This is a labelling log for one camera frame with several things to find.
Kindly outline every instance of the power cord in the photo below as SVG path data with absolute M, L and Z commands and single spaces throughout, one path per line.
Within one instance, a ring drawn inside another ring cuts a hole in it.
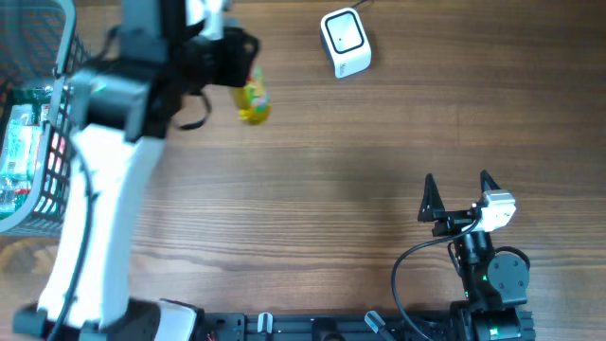
M 402 317 L 404 318 L 404 320 L 410 325 L 410 327 L 415 332 L 417 332 L 419 335 L 423 336 L 428 341 L 433 341 L 433 340 L 431 339 L 431 337 L 425 335 L 425 333 L 421 331 L 421 329 L 419 328 L 419 326 L 417 326 L 417 324 L 415 324 L 415 322 L 413 322 L 413 320 L 410 318 L 410 316 L 408 316 L 408 314 L 404 310 L 403 305 L 400 302 L 400 297 L 398 295 L 398 288 L 397 288 L 397 283 L 396 283 L 396 281 L 397 281 L 397 274 L 398 274 L 398 268 L 400 267 L 400 264 L 402 263 L 402 261 L 406 257 L 408 257 L 410 254 L 412 254 L 413 252 L 415 252 L 417 250 L 420 250 L 423 247 L 436 245 L 436 244 L 439 244 L 439 243 L 442 243 L 442 242 L 451 242 L 451 241 L 454 241 L 456 239 L 459 239 L 459 238 L 461 238 L 461 237 L 463 237 L 465 235 L 468 235 L 468 234 L 472 233 L 472 231 L 477 227 L 477 225 L 479 223 L 480 223 L 480 220 L 477 219 L 469 227 L 467 227 L 467 229 L 465 229 L 463 232 L 460 232 L 459 234 L 456 234 L 454 236 L 448 236 L 448 237 L 436 239 L 436 240 L 429 241 L 429 242 L 424 242 L 424 243 L 421 243 L 421 244 L 419 244 L 417 246 L 413 246 L 408 251 L 406 251 L 403 254 L 401 254 L 401 256 L 398 258 L 398 260 L 396 260 L 396 263 L 394 264 L 393 269 L 391 270 L 391 292 L 394 295 L 394 299 L 396 300 L 396 305 L 398 306 L 398 309 L 400 310 L 400 313 L 401 313 Z
M 67 137 L 68 144 L 72 146 L 72 150 L 76 157 L 80 159 L 80 170 L 84 173 L 85 179 L 85 193 L 86 196 L 86 220 L 84 223 L 84 231 L 82 232 L 82 242 L 80 244 L 80 250 L 78 252 L 78 258 L 76 259 L 76 265 L 74 266 L 74 274 L 69 282 L 69 286 L 67 287 L 67 291 L 65 292 L 65 302 L 57 317 L 57 321 L 55 322 L 55 326 L 51 330 L 50 334 L 46 338 L 47 341 L 54 341 L 61 331 L 61 326 L 63 322 L 67 318 L 69 314 L 69 310 L 76 300 L 76 289 L 78 288 L 78 281 L 80 280 L 80 275 L 82 273 L 82 266 L 84 265 L 84 259 L 86 258 L 86 252 L 88 250 L 88 244 L 90 241 L 91 230 L 93 225 L 93 215 L 94 215 L 94 202 L 97 198 L 97 195 L 93 192 L 93 178 L 91 176 L 90 169 L 86 164 L 86 160 L 84 159 L 84 155 L 78 149 L 74 140 L 68 136 Z

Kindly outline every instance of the wooden table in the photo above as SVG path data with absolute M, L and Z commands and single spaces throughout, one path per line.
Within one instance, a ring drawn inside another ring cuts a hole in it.
M 171 131 L 134 233 L 134 296 L 210 312 L 394 310 L 395 258 L 431 239 L 424 176 L 469 207 L 487 169 L 518 200 L 493 234 L 532 259 L 540 340 L 606 334 L 603 2 L 381 1 L 361 10 L 373 62 L 336 80 L 319 21 L 349 2 L 237 3 L 262 40 L 274 112 L 238 122 L 211 87 L 203 129 Z M 118 9 L 80 9 L 93 45 Z M 201 115 L 197 99 L 176 119 Z M 0 239 L 0 338 L 45 286 L 57 241 Z M 464 298 L 445 245 L 401 266 L 408 307 Z

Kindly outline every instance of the wood grain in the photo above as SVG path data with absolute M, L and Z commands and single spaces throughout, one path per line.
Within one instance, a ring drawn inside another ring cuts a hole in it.
M 518 199 L 498 245 L 527 252 L 540 340 L 606 334 L 606 25 L 603 2 L 376 1 L 362 9 L 370 68 L 336 80 L 318 23 L 349 2 L 248 1 L 274 112 L 170 132 L 134 233 L 134 296 L 210 312 L 393 310 L 389 272 L 431 238 L 416 221 L 433 172 L 448 208 L 487 169 Z M 119 9 L 79 8 L 93 49 Z M 201 115 L 187 99 L 175 119 Z M 44 288 L 56 241 L 0 239 L 0 339 Z M 403 300 L 463 298 L 445 247 L 401 266 Z

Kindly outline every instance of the basket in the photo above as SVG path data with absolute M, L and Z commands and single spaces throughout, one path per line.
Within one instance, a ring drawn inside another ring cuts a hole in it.
M 52 124 L 43 126 L 31 192 L 17 211 L 0 220 L 2 235 L 61 235 L 70 175 L 66 77 L 89 57 L 75 28 L 71 0 L 0 0 L 0 144 L 9 123 L 11 89 L 53 86 Z

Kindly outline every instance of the white cube-shaped device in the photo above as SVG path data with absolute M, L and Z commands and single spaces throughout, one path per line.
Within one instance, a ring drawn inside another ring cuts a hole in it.
M 329 13 L 320 22 L 322 46 L 334 67 L 334 76 L 343 78 L 370 65 L 370 43 L 355 9 Z

